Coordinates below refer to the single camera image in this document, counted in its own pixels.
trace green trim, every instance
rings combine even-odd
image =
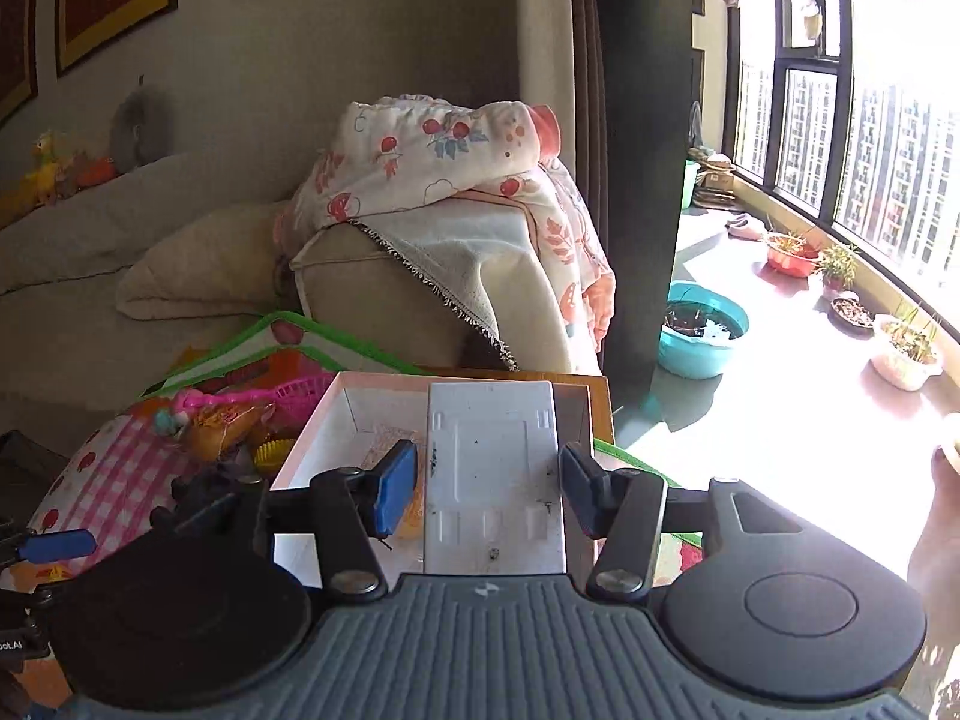
[[[338,346],[349,349],[352,352],[360,355],[361,357],[366,357],[368,360],[374,360],[380,362],[381,365],[390,367],[395,370],[397,373],[408,373],[411,375],[422,375],[424,371],[420,370],[419,367],[415,365],[410,365],[409,362],[402,362],[396,357],[388,354],[387,352],[381,351],[379,348],[374,346],[368,341],[360,341],[358,338],[354,338],[349,333],[344,333],[342,330],[337,330],[334,327],[330,327],[326,324],[320,324],[320,322],[312,322],[311,319],[304,317],[302,314],[294,314],[289,311],[277,311],[272,314],[267,314],[266,317],[261,317],[258,319],[256,324],[251,325],[243,332],[231,338],[226,343],[222,343],[213,351],[209,352],[203,357],[198,358],[198,360],[193,360],[188,362],[186,365],[181,365],[175,370],[171,370],[163,378],[163,381],[168,381],[174,376],[179,376],[191,370],[191,368],[196,367],[197,365],[203,365],[205,362],[210,362],[216,360],[218,357],[223,356],[224,354],[233,351],[237,346],[240,346],[244,341],[249,341],[251,338],[256,336],[258,333],[267,329],[273,322],[277,319],[285,319],[291,324],[295,324],[297,327],[304,330],[306,333],[315,333],[318,336],[326,338],[332,343],[336,343]],[[244,365],[249,365],[251,362],[258,362],[263,360],[265,357],[269,357],[277,351],[277,349],[296,349],[297,351],[304,354],[306,357],[309,357],[315,362],[319,362],[327,370],[346,370],[343,364],[337,362],[332,357],[329,357],[322,351],[314,348],[313,346],[299,346],[298,344],[289,344],[289,343],[277,343],[275,346],[262,349],[256,353],[244,357],[242,360],[231,362],[229,365],[223,365],[222,367],[215,368],[214,370],[208,370],[205,373],[198,374],[193,378],[189,378],[185,381],[179,382],[178,384],[165,386],[160,389],[148,388],[140,396],[140,400],[146,399],[148,397],[162,397],[170,392],[176,392],[179,389],[183,389],[186,386],[191,386],[197,384],[198,382],[205,381],[206,379],[215,379],[218,376],[223,376],[232,370],[236,370],[238,367],[243,367]]]
[[[665,473],[660,473],[659,471],[654,469],[654,467],[647,466],[647,464],[644,461],[635,458],[629,452],[624,452],[619,446],[613,446],[611,443],[602,442],[599,439],[594,439],[593,449],[597,452],[602,452],[605,455],[610,455],[611,457],[615,457],[618,460],[624,461],[624,463],[628,463],[631,466],[636,467],[637,469],[641,469],[641,470],[648,471],[650,473],[654,473],[658,475],[659,478],[661,478],[662,480],[664,480],[664,482],[666,482],[668,487],[678,488],[680,486],[676,482],[674,482],[669,476],[667,476]],[[674,533],[673,536],[676,536],[677,538],[680,538],[683,541],[686,541],[686,543],[691,544],[692,546],[698,547],[700,549],[704,548],[703,540],[700,537],[699,533]]]

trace green bucket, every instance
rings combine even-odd
[[[683,168],[683,200],[680,201],[680,210],[690,207],[693,185],[697,183],[697,171],[699,169],[700,163],[690,159],[686,161],[686,167]]]

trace white logo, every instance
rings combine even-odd
[[[475,592],[481,598],[490,598],[491,595],[500,592],[500,585],[493,584],[491,581],[485,581],[483,584],[477,584],[477,587],[474,587],[473,592]]]

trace teal plastic tub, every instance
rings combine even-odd
[[[742,335],[731,340],[718,338],[691,338],[664,325],[656,358],[666,370],[685,379],[712,379],[719,376],[736,355],[738,346],[747,337],[750,319],[747,312],[720,293],[708,290],[695,281],[671,281],[667,300],[690,300],[703,303],[726,314],[737,325]]]
[[[699,169],[700,164],[698,162],[689,159],[686,161],[686,167],[683,169],[683,199],[680,201],[680,210],[690,207],[693,186],[697,183],[697,171]]]

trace sky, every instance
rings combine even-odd
[[[772,66],[774,0],[740,4],[743,60]],[[960,0],[853,0],[853,71],[960,110]]]

